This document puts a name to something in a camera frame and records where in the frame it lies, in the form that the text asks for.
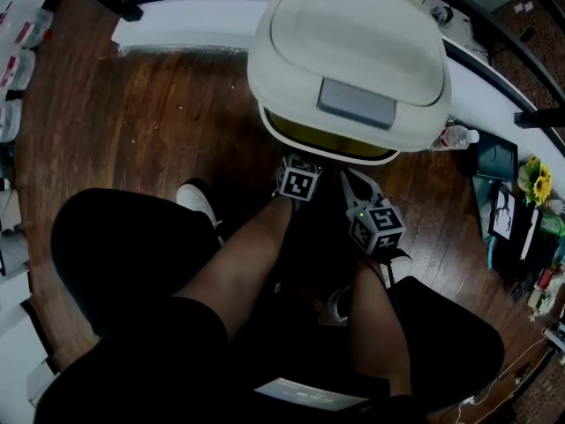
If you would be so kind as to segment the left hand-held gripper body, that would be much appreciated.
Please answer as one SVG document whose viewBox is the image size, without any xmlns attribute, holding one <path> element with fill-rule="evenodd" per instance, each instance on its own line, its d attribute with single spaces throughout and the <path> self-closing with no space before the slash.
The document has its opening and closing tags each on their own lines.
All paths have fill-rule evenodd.
<svg viewBox="0 0 565 424">
<path fill-rule="evenodd" d="M 298 201 L 310 201 L 323 172 L 321 166 L 297 154 L 286 155 L 276 178 L 276 191 Z"/>
</svg>

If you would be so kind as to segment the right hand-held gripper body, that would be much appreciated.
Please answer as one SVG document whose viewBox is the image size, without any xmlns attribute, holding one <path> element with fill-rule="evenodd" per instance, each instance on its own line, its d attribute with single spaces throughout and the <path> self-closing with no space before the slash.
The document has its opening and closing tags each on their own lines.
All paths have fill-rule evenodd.
<svg viewBox="0 0 565 424">
<path fill-rule="evenodd" d="M 397 248 L 406 230 L 399 208 L 388 199 L 349 208 L 346 216 L 350 237 L 367 255 Z"/>
</svg>

